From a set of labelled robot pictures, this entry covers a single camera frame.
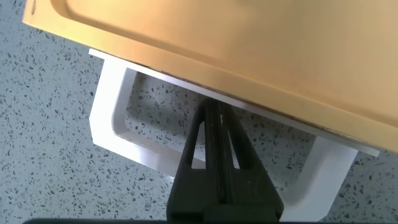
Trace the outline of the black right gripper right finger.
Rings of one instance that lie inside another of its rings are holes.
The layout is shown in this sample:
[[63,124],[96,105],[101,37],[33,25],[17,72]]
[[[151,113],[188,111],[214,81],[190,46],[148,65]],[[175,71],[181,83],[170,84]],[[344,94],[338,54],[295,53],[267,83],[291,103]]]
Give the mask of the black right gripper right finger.
[[220,103],[224,197],[231,220],[277,222],[284,204],[232,106]]

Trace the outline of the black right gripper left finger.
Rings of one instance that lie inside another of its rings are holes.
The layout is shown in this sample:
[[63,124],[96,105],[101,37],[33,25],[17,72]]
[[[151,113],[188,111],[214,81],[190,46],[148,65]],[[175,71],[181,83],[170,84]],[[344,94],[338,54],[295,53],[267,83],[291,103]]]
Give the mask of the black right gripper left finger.
[[[193,117],[167,202],[170,222],[202,222],[205,210],[219,202],[211,103],[211,99],[203,100]],[[205,125],[205,166],[197,169],[192,165],[201,124]]]

